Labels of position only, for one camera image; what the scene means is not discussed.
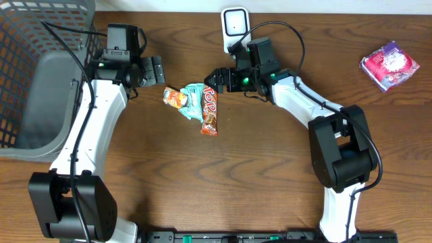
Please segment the orange tissue pack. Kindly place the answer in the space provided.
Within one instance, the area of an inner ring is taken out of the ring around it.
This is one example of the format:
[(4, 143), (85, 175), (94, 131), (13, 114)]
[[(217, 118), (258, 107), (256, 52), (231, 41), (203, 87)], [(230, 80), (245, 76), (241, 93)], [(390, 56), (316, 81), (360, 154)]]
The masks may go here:
[(163, 102), (176, 109), (181, 109), (187, 105), (188, 96), (167, 86), (163, 91)]

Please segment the red purple snack package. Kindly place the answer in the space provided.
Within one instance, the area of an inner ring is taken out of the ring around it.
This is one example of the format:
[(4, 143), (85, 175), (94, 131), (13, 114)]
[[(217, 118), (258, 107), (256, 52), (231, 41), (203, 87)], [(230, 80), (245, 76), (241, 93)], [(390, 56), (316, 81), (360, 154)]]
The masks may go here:
[(403, 84), (420, 65), (394, 40), (363, 57), (359, 68), (382, 92)]

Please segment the teal snack packet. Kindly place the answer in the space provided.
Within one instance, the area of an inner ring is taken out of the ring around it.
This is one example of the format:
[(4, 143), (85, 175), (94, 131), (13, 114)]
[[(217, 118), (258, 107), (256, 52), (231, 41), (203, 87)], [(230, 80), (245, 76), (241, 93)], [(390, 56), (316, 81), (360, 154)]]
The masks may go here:
[(187, 104), (179, 109), (179, 112), (188, 119), (197, 119), (203, 123), (203, 108), (201, 105), (203, 90), (205, 85), (203, 83), (189, 84), (182, 88), (180, 92), (188, 97)]

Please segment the dark red snack packet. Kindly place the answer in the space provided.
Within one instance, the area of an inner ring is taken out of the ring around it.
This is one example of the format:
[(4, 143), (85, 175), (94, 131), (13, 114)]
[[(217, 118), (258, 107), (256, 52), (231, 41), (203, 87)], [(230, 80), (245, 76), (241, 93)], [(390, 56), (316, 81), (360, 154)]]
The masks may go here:
[(203, 97), (203, 107), (202, 107), (203, 123), (200, 132), (202, 134), (206, 134), (210, 136), (218, 136), (217, 93), (210, 86), (205, 85), (202, 97)]

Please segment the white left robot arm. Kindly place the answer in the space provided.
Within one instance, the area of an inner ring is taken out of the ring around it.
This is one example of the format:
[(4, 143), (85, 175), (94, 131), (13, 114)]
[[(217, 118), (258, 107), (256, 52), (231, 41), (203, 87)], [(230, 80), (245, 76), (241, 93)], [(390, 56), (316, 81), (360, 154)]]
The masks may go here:
[(131, 91), (162, 84), (161, 57), (107, 49), (86, 67), (90, 85), (69, 136), (48, 172), (32, 174), (28, 191), (43, 236), (73, 242), (140, 242), (138, 225), (118, 215), (104, 184), (107, 150)]

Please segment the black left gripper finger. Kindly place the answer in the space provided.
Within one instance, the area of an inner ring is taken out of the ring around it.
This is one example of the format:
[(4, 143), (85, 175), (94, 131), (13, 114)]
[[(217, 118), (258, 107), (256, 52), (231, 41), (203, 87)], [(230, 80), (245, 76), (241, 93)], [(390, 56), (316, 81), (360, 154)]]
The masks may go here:
[(156, 84), (156, 77), (152, 59), (150, 57), (143, 57), (141, 59), (143, 78), (140, 86), (153, 86)]
[(160, 56), (154, 56), (152, 57), (153, 61), (153, 70), (155, 73), (155, 80), (157, 84), (164, 84), (165, 83), (165, 73), (163, 70), (162, 60)]

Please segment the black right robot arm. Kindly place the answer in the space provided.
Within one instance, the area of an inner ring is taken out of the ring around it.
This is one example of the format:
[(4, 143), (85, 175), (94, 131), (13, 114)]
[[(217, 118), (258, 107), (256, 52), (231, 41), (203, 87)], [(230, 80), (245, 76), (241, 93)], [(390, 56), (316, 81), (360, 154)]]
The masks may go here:
[(353, 242), (360, 193), (380, 181), (368, 183), (373, 170), (383, 173), (364, 111), (324, 99), (295, 71), (282, 69), (271, 51), (243, 48), (236, 64), (214, 70), (204, 83), (217, 93), (258, 92), (258, 99), (285, 109), (308, 129), (313, 170), (325, 188), (319, 229), (328, 242)]

